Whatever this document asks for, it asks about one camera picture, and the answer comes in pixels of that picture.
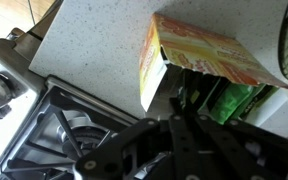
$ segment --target burner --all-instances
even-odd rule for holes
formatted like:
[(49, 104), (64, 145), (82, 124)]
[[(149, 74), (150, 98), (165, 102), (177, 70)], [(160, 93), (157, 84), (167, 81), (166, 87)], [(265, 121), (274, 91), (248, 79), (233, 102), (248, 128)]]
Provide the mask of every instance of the burner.
[[(98, 144), (104, 138), (106, 132), (94, 127), (81, 127), (74, 129), (73, 134), (76, 141), (80, 145), (83, 154), (86, 155), (98, 146)], [(67, 136), (62, 144), (62, 150), (63, 153), (68, 156), (68, 158), (75, 161), (78, 160), (79, 157), (76, 150), (68, 140)]]

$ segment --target stove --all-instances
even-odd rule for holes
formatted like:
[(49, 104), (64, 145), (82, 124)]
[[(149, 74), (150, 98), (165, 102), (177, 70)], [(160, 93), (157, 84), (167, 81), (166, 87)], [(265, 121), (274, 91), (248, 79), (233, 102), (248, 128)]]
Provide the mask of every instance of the stove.
[(74, 179), (77, 159), (138, 121), (55, 76), (28, 70), (59, 5), (51, 9), (29, 32), (0, 39), (0, 76), (9, 85), (0, 94), (10, 92), (0, 100), (0, 180)]

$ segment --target green object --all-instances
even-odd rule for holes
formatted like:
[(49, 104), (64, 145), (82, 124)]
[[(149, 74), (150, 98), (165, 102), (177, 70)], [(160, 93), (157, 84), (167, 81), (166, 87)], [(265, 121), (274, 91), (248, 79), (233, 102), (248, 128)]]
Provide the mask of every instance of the green object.
[(224, 124), (236, 108), (251, 95), (253, 88), (248, 85), (230, 84), (210, 112), (215, 121)]
[(260, 84), (258, 87), (254, 87), (252, 93), (242, 102), (240, 106), (234, 111), (231, 119), (239, 119), (240, 115), (244, 112), (247, 106), (252, 102), (253, 98), (261, 92), (265, 87), (265, 84)]

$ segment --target food box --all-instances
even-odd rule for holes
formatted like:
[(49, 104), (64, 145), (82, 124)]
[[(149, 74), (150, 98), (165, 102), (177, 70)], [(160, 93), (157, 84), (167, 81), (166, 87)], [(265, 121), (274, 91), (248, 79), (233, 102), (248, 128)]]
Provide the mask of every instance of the food box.
[(288, 89), (287, 84), (271, 75), (237, 40), (153, 14), (140, 56), (140, 97), (146, 112), (152, 111), (153, 99), (157, 102), (155, 108), (165, 106), (167, 98), (176, 93), (178, 79), (174, 69), (175, 74), (189, 69), (225, 77), (235, 84), (267, 84)]

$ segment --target speckled countertop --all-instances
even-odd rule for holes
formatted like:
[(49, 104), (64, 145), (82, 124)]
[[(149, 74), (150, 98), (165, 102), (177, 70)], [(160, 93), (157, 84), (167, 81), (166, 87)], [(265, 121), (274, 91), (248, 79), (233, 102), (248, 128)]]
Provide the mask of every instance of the speckled countertop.
[[(277, 42), (286, 5), (284, 0), (65, 0), (30, 69), (42, 76), (54, 74), (143, 117), (138, 62), (154, 12), (235, 37), (284, 80)], [(282, 126), (288, 124), (283, 115), (288, 103), (282, 108), (263, 127), (286, 135)]]

